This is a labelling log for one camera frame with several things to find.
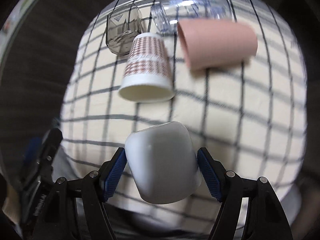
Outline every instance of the pink cylinder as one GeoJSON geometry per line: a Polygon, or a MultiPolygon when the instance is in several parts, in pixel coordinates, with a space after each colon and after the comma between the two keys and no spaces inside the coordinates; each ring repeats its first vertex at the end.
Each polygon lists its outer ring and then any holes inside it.
{"type": "Polygon", "coordinates": [[[178,35],[185,62],[192,70],[236,64],[255,56],[258,49],[252,28],[229,20],[181,20],[178,35]]]}

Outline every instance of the gray glass cup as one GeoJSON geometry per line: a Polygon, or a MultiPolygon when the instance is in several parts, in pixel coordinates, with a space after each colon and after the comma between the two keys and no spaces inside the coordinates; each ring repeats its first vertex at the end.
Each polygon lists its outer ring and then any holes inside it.
{"type": "Polygon", "coordinates": [[[106,44],[116,55],[127,55],[133,39],[144,32],[140,10],[135,4],[121,6],[108,14],[106,44]]]}

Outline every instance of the clear plastic bottle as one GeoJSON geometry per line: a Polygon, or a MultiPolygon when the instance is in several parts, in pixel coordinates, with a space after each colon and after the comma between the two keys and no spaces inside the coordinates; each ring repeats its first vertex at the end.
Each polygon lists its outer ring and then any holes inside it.
{"type": "Polygon", "coordinates": [[[167,0],[152,6],[151,14],[161,33],[174,33],[182,18],[230,18],[228,0],[167,0]]]}

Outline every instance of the table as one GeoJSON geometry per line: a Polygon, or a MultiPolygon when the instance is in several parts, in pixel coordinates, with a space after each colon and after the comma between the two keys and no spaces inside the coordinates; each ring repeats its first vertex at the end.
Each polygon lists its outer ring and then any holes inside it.
{"type": "MultiPolygon", "coordinates": [[[[302,53],[288,24],[260,0],[229,0],[233,20],[249,24],[258,51],[247,64],[192,74],[184,64],[177,35],[164,37],[172,64],[176,96],[156,104],[119,97],[126,56],[105,44],[107,14],[135,3],[149,32],[156,33],[150,6],[160,0],[116,0],[93,19],[79,44],[77,60],[61,109],[63,147],[79,177],[109,160],[131,132],[178,121],[195,150],[206,146],[213,158],[239,176],[265,176],[281,200],[302,164],[306,129],[306,73],[302,53]]],[[[143,201],[126,166],[109,203],[148,214],[175,228],[209,233],[220,204],[203,182],[176,203],[143,201]]],[[[244,225],[243,199],[238,227],[244,225]]]]}

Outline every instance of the metal screw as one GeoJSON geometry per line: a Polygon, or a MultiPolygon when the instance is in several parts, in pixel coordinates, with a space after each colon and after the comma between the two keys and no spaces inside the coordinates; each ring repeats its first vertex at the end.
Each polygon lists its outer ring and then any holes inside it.
{"type": "Polygon", "coordinates": [[[265,178],[265,177],[260,177],[260,181],[262,183],[267,183],[268,182],[267,178],[265,178]]]}
{"type": "Polygon", "coordinates": [[[89,176],[90,176],[91,178],[94,178],[94,177],[97,177],[98,174],[99,174],[99,172],[97,172],[97,171],[91,171],[90,174],[89,174],[89,176]]]}
{"type": "Polygon", "coordinates": [[[232,178],[234,177],[236,174],[233,171],[227,171],[227,176],[232,178]]]}
{"type": "Polygon", "coordinates": [[[58,184],[63,183],[66,180],[65,177],[60,177],[59,179],[57,179],[58,184]]]}

